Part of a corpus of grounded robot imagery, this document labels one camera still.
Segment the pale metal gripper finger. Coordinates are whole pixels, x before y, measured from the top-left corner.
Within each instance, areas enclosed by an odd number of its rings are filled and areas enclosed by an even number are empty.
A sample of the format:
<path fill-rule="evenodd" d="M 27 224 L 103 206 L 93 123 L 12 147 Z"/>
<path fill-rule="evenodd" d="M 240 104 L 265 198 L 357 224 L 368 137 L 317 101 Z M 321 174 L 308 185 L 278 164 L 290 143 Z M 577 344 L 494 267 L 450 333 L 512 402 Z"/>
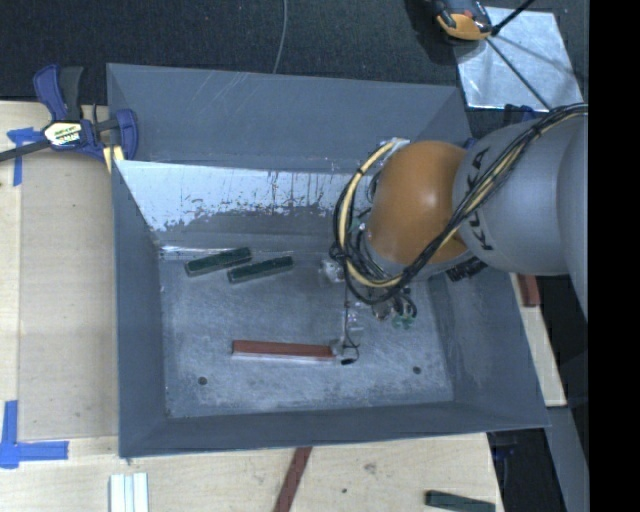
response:
<path fill-rule="evenodd" d="M 342 265 L 333 259 L 325 258 L 321 260 L 320 273 L 323 279 L 329 284 L 338 285 L 345 282 Z"/>
<path fill-rule="evenodd" d="M 358 334 L 358 331 L 346 326 L 341 335 L 329 343 L 329 348 L 340 365 L 352 365 L 359 361 L 361 343 Z"/>

